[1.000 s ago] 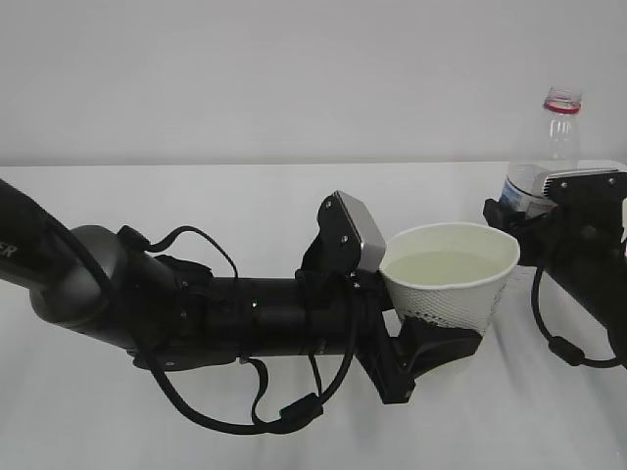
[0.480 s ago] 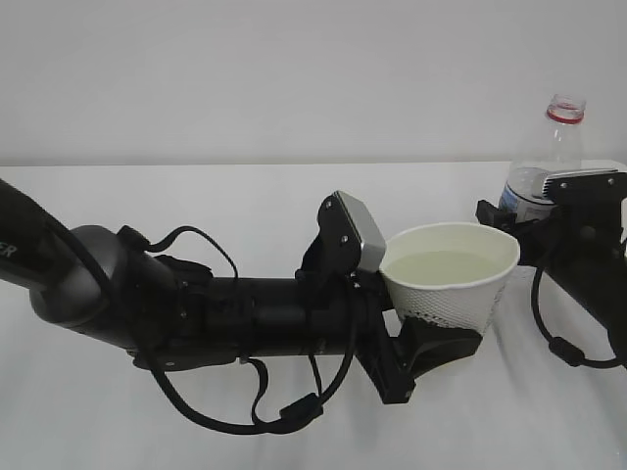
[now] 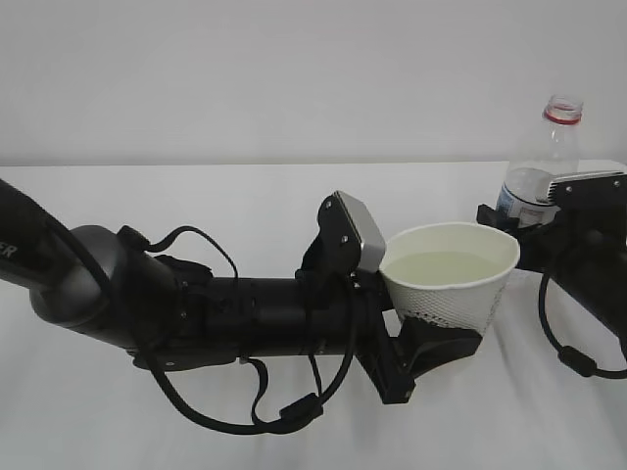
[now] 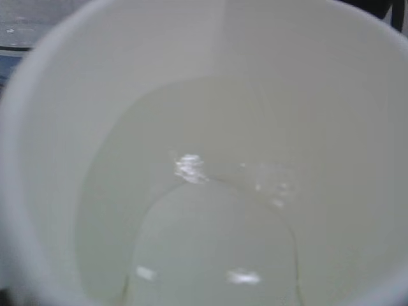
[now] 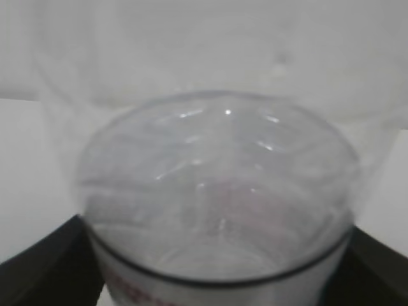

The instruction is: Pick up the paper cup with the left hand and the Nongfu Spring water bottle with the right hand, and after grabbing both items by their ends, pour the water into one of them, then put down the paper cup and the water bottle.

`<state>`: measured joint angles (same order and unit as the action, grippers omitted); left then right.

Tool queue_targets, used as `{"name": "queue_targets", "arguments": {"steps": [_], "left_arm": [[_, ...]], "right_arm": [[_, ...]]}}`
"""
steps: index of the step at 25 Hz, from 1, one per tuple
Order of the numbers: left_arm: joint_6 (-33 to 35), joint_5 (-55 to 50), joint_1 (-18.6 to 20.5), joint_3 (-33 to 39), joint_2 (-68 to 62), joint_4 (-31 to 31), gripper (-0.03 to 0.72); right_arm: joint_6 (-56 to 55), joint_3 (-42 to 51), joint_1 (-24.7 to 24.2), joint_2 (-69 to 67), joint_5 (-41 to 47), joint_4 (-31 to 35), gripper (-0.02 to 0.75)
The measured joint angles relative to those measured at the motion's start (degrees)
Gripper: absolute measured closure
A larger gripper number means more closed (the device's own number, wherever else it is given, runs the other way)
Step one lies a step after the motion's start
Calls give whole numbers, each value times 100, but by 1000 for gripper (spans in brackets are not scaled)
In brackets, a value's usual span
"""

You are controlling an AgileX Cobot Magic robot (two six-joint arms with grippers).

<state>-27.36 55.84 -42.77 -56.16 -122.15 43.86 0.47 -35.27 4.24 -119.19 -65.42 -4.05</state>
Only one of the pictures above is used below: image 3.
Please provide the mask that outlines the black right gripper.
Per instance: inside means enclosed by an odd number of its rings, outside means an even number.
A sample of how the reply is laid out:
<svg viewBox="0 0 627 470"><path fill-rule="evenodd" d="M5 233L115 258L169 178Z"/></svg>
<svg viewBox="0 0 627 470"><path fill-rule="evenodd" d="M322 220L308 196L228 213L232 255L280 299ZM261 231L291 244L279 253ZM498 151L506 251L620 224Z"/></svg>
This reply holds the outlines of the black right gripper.
<svg viewBox="0 0 627 470"><path fill-rule="evenodd" d="M538 313L543 332L562 362L590 362L559 342L551 329L546 295L554 281L591 313L626 351L626 208L562 210L548 224L520 226L490 206L479 205L476 221L515 238L521 250L517 267L542 275Z"/></svg>

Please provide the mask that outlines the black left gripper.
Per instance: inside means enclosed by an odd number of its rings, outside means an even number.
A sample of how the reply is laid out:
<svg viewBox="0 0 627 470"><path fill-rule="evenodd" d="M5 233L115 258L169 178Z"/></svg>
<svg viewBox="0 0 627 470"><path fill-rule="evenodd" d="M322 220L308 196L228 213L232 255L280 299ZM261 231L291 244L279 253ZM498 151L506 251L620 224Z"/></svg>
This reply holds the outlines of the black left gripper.
<svg viewBox="0 0 627 470"><path fill-rule="evenodd" d="M384 312L393 306L381 275L350 273L343 288L348 337L342 375L356 359L385 404L408 402L414 379L473 356L483 340L474 329L442 327L415 317L406 318L399 335L391 337Z"/></svg>

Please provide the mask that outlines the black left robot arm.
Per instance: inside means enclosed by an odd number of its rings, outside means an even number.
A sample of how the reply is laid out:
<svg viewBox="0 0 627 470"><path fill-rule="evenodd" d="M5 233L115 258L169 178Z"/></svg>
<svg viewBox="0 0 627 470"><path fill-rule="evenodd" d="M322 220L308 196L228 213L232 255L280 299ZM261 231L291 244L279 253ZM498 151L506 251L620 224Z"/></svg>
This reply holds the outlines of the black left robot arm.
<svg viewBox="0 0 627 470"><path fill-rule="evenodd" d="M151 243L130 227L75 228L64 240L53 216L14 186L1 186L1 277L26 288L44 321L125 350L167 372L267 356L353 354L385 403L406 402L420 375L473 355L474 327L408 318L386 329L391 291L379 271L385 245L365 205L327 196L318 233L288 279L216 277L167 255L173 236ZM103 271L102 288L72 251Z"/></svg>

